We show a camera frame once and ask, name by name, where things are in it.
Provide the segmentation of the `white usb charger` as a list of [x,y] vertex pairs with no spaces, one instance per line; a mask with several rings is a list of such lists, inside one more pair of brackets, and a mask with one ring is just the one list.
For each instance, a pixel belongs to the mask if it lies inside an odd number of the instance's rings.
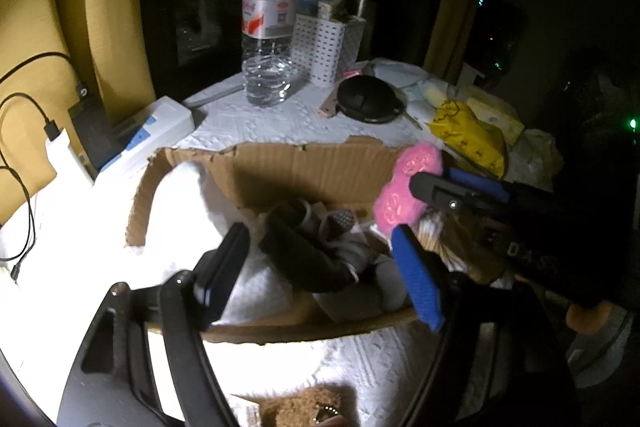
[[91,174],[73,150],[67,131],[51,119],[44,124],[44,132],[47,135],[47,158],[56,175],[82,186],[93,186]]

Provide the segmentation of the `black power adapter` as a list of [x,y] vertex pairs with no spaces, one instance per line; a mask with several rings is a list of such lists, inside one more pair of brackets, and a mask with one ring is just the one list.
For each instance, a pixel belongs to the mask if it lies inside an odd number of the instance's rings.
[[78,102],[67,109],[82,148],[94,170],[100,172],[122,153],[122,143],[107,120],[102,100],[81,83]]

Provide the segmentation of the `grey knit gloves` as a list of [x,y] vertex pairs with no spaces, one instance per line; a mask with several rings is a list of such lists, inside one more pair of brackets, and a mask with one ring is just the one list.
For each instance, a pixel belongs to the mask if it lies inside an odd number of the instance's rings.
[[356,285],[380,257],[359,234],[355,213],[324,212],[301,198],[280,202],[268,212],[259,248],[294,288],[314,294]]

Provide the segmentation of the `brown fuzzy plush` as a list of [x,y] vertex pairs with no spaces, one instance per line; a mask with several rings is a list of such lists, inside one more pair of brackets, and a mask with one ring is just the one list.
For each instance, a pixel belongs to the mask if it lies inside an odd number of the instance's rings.
[[327,387],[310,387],[265,399],[259,404],[263,426],[319,427],[353,426],[343,411],[342,396]]

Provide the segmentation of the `white paper towel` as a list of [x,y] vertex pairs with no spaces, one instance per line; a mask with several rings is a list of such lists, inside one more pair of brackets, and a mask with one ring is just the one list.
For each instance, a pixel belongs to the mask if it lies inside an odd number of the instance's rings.
[[245,216],[197,161],[172,168],[154,194],[143,248],[145,283],[159,284],[179,270],[193,269],[207,251],[221,245],[236,222],[250,230],[250,253],[219,322],[242,324],[290,311],[291,284],[257,246],[264,221],[253,213]]

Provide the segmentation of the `clear water bottle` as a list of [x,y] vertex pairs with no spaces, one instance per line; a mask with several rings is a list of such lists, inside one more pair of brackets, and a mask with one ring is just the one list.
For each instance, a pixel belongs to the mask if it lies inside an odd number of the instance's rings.
[[291,57],[297,1],[242,0],[242,73],[254,106],[284,102],[298,77]]

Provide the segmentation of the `brown cardboard box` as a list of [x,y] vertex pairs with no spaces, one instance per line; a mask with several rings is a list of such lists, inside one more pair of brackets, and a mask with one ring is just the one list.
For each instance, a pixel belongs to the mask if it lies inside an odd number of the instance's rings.
[[[149,160],[134,194],[126,244],[145,244],[157,187],[183,162],[204,166],[224,196],[242,211],[265,211],[300,196],[368,217],[403,151],[370,136],[351,136],[342,144],[242,143],[219,152],[160,148]],[[405,306],[373,319],[336,323],[321,311],[311,293],[295,291],[291,311],[257,321],[214,325],[203,339],[210,343],[294,343],[367,334],[414,321],[416,311]]]

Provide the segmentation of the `white perforated basket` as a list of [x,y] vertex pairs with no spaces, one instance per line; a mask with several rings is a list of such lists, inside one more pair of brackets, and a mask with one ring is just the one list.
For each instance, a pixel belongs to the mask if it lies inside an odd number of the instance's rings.
[[291,44],[291,60],[300,77],[317,87],[337,83],[357,61],[366,21],[347,23],[298,14]]

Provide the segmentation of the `white power strip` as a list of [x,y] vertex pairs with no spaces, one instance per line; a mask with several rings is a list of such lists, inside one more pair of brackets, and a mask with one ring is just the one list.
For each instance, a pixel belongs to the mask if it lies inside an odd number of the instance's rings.
[[99,174],[143,165],[156,150],[175,145],[194,129],[192,110],[163,96],[115,127],[122,150]]

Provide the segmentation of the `pale tissue pack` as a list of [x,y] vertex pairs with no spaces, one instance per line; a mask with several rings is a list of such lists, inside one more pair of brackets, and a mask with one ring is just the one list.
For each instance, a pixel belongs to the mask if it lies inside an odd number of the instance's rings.
[[502,132],[506,144],[513,146],[518,141],[524,130],[524,124],[514,110],[493,106],[478,98],[468,98],[466,104],[479,120],[498,128]]

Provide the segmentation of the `pink plush toy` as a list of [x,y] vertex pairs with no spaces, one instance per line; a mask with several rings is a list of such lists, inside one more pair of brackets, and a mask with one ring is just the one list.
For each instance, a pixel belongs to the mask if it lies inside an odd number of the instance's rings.
[[372,207],[378,229],[390,236],[397,225],[415,225],[427,205],[410,191],[410,180],[420,172],[441,176],[442,153],[431,143],[419,143],[406,148],[397,158],[390,182],[386,183]]

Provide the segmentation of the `white embossed table cloth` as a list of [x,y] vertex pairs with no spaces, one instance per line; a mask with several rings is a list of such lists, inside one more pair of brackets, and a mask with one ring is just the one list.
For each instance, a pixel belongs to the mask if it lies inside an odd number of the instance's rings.
[[[364,135],[389,146],[410,144],[405,121],[373,126],[317,113],[323,92],[303,87],[270,108],[250,105],[232,77],[198,95],[195,131],[182,146],[218,152],[241,143],[342,143]],[[32,198],[34,250],[17,280],[1,281],[1,349],[38,407],[58,415],[76,352],[107,289],[145,283],[143,248],[124,228],[142,171],[134,168],[90,190],[54,180]],[[312,385],[333,386],[357,426],[395,426],[433,358],[436,340],[420,324],[308,343],[207,343],[230,400],[275,397]]]

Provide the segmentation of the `crumpled clear plastic bag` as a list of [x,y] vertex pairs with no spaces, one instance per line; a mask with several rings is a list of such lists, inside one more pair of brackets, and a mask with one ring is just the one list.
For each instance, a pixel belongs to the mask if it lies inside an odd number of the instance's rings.
[[504,179],[551,192],[554,176],[562,167],[555,139],[547,132],[526,129],[511,148]]

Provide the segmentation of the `black round pouch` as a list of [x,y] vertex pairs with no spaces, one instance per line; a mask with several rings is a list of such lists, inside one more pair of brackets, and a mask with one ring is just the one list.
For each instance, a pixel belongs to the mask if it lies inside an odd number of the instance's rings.
[[369,75],[343,80],[337,87],[336,105],[346,117],[365,124],[387,124],[405,112],[394,88]]

